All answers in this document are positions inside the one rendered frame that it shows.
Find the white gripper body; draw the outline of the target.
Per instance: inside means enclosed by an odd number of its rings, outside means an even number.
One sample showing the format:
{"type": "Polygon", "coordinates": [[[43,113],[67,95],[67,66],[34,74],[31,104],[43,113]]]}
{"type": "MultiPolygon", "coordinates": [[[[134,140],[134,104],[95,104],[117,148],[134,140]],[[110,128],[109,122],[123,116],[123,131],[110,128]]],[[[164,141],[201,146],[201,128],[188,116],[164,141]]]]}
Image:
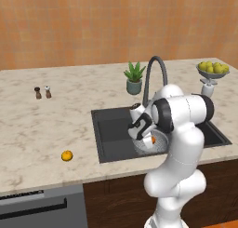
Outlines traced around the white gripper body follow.
{"type": "Polygon", "coordinates": [[[148,133],[142,140],[136,141],[136,145],[140,150],[151,150],[151,148],[153,147],[152,134],[148,133]]]}

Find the white mesh colander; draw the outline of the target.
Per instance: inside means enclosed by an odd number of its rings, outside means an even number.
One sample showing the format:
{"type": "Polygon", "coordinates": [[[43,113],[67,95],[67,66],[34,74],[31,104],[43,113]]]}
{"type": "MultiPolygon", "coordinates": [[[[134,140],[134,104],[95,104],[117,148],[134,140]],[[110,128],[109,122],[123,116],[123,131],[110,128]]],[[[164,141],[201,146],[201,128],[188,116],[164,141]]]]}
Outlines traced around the white mesh colander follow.
{"type": "Polygon", "coordinates": [[[148,151],[140,150],[136,145],[137,140],[132,140],[135,150],[137,151],[138,154],[164,154],[167,151],[167,147],[169,144],[169,140],[166,134],[164,134],[158,129],[154,129],[150,133],[156,138],[156,142],[151,148],[151,150],[148,151]]]}

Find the dark grey sink basin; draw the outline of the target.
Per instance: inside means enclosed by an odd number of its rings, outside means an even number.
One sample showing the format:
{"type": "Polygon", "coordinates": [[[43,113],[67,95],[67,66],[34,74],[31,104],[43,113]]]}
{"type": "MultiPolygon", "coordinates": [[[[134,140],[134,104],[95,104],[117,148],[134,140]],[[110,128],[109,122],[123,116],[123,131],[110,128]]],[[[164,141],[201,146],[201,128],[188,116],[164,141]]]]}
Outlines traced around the dark grey sink basin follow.
{"type": "MultiPolygon", "coordinates": [[[[133,139],[127,132],[128,124],[131,122],[128,107],[92,110],[91,115],[100,163],[159,155],[138,154],[135,150],[133,139]]],[[[171,135],[166,136],[170,142],[171,135]]]]}

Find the grey curved sink faucet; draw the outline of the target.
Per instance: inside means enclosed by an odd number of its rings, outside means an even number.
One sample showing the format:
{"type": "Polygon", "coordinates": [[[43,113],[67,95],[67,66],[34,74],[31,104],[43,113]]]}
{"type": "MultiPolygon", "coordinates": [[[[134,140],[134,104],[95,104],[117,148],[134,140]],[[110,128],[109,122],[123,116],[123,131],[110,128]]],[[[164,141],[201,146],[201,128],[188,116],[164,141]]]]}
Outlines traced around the grey curved sink faucet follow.
{"type": "Polygon", "coordinates": [[[143,101],[142,105],[144,107],[148,106],[148,101],[149,101],[149,84],[150,84],[150,75],[151,75],[151,69],[152,69],[152,64],[157,61],[160,65],[162,76],[163,76],[163,85],[166,86],[168,84],[167,80],[167,72],[166,72],[166,67],[163,62],[163,60],[158,57],[158,56],[153,56],[148,63],[147,66],[147,72],[146,72],[146,80],[145,80],[145,86],[144,86],[144,93],[143,93],[143,101]]]}

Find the green plant in grey pot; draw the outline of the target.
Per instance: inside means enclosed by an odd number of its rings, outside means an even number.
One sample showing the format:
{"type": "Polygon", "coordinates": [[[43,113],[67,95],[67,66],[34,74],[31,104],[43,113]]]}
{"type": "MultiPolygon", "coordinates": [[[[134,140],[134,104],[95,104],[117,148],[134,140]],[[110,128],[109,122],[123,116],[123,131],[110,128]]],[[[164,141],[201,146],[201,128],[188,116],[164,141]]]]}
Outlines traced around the green plant in grey pot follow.
{"type": "Polygon", "coordinates": [[[126,76],[126,91],[130,95],[138,95],[141,92],[144,70],[145,67],[140,67],[139,61],[136,65],[133,65],[131,61],[128,63],[128,69],[124,71],[124,75],[126,76]]]}

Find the dark brown cupboard front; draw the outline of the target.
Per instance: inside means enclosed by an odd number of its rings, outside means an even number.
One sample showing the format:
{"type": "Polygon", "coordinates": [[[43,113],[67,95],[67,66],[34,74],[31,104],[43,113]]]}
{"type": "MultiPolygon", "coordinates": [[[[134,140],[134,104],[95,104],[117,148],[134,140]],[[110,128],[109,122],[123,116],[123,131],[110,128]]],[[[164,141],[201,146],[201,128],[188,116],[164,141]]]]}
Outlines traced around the dark brown cupboard front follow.
{"type": "MultiPolygon", "coordinates": [[[[190,228],[238,220],[238,159],[198,167],[206,177],[202,194],[184,206],[190,228]]],[[[88,228],[143,228],[156,199],[143,189],[142,175],[84,185],[88,228]]]]}

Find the orange fruit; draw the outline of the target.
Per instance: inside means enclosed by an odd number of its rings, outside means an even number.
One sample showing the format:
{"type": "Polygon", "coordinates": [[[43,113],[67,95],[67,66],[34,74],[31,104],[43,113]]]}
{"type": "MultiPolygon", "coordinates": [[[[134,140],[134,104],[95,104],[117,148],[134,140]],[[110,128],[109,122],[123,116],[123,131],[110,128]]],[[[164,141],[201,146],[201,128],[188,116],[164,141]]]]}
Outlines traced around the orange fruit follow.
{"type": "Polygon", "coordinates": [[[70,161],[73,159],[73,153],[69,150],[66,150],[61,154],[61,159],[63,161],[70,161]]]}

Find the grey fruit bowl on stand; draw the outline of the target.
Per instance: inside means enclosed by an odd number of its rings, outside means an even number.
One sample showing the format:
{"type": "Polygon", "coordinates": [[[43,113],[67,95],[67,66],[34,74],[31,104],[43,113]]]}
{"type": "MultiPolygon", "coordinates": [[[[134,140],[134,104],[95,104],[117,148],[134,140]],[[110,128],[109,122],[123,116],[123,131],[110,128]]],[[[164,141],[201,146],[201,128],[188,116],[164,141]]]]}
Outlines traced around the grey fruit bowl on stand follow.
{"type": "Polygon", "coordinates": [[[203,77],[201,79],[201,82],[203,83],[202,86],[202,95],[206,95],[207,97],[211,97],[214,92],[214,87],[217,84],[217,79],[220,79],[224,77],[229,72],[226,72],[224,74],[211,74],[206,71],[200,70],[199,67],[196,67],[198,73],[203,77]]]}

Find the grey dishwasher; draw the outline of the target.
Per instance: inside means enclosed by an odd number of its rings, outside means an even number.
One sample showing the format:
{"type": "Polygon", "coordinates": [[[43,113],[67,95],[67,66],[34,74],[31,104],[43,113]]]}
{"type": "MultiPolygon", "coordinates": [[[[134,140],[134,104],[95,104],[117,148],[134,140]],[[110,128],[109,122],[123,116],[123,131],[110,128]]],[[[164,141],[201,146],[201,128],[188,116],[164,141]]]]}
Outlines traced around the grey dishwasher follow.
{"type": "Polygon", "coordinates": [[[0,196],[0,228],[87,228],[83,185],[0,196]]]}

